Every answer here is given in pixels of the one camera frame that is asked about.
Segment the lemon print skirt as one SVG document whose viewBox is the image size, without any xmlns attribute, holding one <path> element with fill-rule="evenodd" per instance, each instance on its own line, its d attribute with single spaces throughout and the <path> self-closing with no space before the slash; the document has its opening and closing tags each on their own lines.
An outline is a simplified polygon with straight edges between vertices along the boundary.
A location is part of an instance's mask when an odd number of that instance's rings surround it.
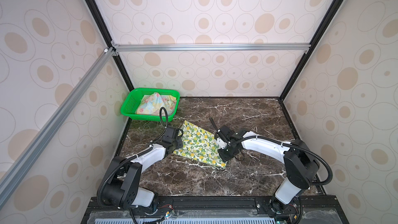
<svg viewBox="0 0 398 224">
<path fill-rule="evenodd" d="M 175 155 L 223 169 L 226 167 L 227 163 L 221 159 L 218 153 L 220 147 L 212 133 L 186 120 L 181 129 L 183 147 L 176 149 Z"/>
</svg>

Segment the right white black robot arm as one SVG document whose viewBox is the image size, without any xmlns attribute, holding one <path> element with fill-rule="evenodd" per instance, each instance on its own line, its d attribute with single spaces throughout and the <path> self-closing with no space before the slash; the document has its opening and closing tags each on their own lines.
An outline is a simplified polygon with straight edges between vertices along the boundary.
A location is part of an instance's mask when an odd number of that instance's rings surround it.
<svg viewBox="0 0 398 224">
<path fill-rule="evenodd" d="M 274 207 L 285 207 L 311 187 L 320 168 L 318 159 L 301 140 L 282 142 L 240 129 L 222 126 L 215 132 L 218 153 L 227 162 L 242 150 L 252 150 L 274 158 L 285 166 L 286 178 L 272 197 Z"/>
</svg>

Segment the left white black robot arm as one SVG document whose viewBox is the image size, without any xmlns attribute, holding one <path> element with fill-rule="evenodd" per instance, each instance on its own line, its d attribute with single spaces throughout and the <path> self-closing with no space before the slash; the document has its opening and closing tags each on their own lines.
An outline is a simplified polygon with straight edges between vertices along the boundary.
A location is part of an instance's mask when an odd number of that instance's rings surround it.
<svg viewBox="0 0 398 224">
<path fill-rule="evenodd" d="M 145 150 L 124 158 L 116 156 L 97 190 L 100 206 L 116 206 L 124 210 L 142 207 L 150 214 L 157 211 L 159 194 L 140 187 L 142 173 L 175 150 L 183 148 L 183 130 L 166 127 Z"/>
</svg>

